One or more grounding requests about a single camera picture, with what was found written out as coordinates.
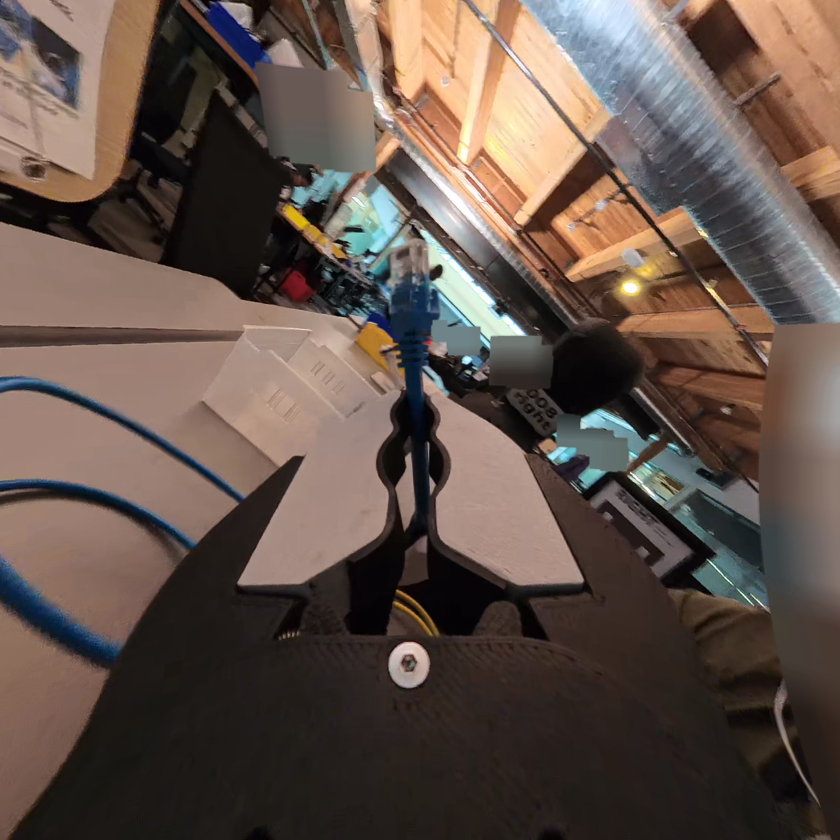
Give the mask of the silver ventilation duct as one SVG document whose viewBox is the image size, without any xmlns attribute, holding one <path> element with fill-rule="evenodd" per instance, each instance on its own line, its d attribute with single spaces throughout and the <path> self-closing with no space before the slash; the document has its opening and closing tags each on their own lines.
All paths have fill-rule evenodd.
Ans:
<svg viewBox="0 0 840 840">
<path fill-rule="evenodd" d="M 525 5 L 773 322 L 838 323 L 838 247 L 665 6 Z"/>
</svg>

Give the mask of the black furry cover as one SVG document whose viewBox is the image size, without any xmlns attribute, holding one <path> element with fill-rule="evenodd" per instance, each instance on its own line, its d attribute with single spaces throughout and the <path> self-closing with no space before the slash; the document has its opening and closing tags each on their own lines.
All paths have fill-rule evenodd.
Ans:
<svg viewBox="0 0 840 840">
<path fill-rule="evenodd" d="M 583 417 L 625 396 L 643 379 L 643 355 L 613 325 L 589 318 L 552 349 L 548 395 L 563 414 Z"/>
</svg>

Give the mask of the yellow bin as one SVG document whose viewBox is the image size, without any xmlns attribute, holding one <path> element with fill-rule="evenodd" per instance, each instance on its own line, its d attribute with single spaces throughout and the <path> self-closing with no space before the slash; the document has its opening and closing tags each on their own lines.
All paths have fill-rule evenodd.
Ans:
<svg viewBox="0 0 840 840">
<path fill-rule="evenodd" d="M 399 348 L 387 331 L 374 322 L 367 322 L 355 342 L 385 373 L 394 379 L 404 379 Z"/>
</svg>

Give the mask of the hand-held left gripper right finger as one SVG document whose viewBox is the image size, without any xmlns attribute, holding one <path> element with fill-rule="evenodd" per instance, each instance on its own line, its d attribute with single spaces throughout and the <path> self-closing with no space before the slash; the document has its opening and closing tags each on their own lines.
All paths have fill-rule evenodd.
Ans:
<svg viewBox="0 0 840 840">
<path fill-rule="evenodd" d="M 500 429 L 433 393 L 430 559 L 501 589 L 582 589 L 585 578 L 525 452 Z"/>
</svg>

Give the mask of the wooden board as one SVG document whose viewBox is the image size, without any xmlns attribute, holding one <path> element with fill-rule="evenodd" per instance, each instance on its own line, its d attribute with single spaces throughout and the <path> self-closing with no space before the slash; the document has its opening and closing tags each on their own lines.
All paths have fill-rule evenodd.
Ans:
<svg viewBox="0 0 840 840">
<path fill-rule="evenodd" d="M 50 169 L 42 182 L 2 172 L 2 185 L 60 203 L 84 203 L 104 194 L 127 159 L 141 83 L 161 2 L 114 2 L 101 63 L 96 162 L 88 180 Z"/>
</svg>

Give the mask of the black partition panel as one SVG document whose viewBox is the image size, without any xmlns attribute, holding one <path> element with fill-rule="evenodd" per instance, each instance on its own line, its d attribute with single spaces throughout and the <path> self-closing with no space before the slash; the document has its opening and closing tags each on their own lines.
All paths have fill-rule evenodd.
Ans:
<svg viewBox="0 0 840 840">
<path fill-rule="evenodd" d="M 250 297 L 280 194 L 290 183 L 287 168 L 213 92 L 160 264 Z"/>
</svg>

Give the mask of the person's right forearm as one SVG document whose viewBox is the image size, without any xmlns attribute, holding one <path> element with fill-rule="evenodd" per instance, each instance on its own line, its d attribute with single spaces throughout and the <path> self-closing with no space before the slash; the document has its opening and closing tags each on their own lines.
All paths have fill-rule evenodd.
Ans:
<svg viewBox="0 0 840 840">
<path fill-rule="evenodd" d="M 774 719 L 783 675 L 770 612 L 693 590 L 668 594 L 719 694 L 740 759 L 771 792 L 784 837 L 803 838 L 794 804 L 782 798 L 793 768 Z"/>
</svg>

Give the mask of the printed paper poster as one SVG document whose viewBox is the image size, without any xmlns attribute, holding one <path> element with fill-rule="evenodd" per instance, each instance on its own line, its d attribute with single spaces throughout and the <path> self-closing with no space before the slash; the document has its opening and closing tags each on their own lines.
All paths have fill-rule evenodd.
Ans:
<svg viewBox="0 0 840 840">
<path fill-rule="evenodd" d="M 42 182 L 88 180 L 113 1 L 1 2 L 1 168 Z"/>
</svg>

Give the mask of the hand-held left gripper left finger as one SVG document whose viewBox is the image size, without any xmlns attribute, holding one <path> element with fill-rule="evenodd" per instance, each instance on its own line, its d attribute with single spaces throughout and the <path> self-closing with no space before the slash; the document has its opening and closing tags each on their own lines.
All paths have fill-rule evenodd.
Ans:
<svg viewBox="0 0 840 840">
<path fill-rule="evenodd" d="M 343 418 L 331 416 L 238 579 L 240 589 L 302 589 L 344 561 L 356 561 L 403 532 L 396 487 L 403 395 L 382 395 Z"/>
</svg>

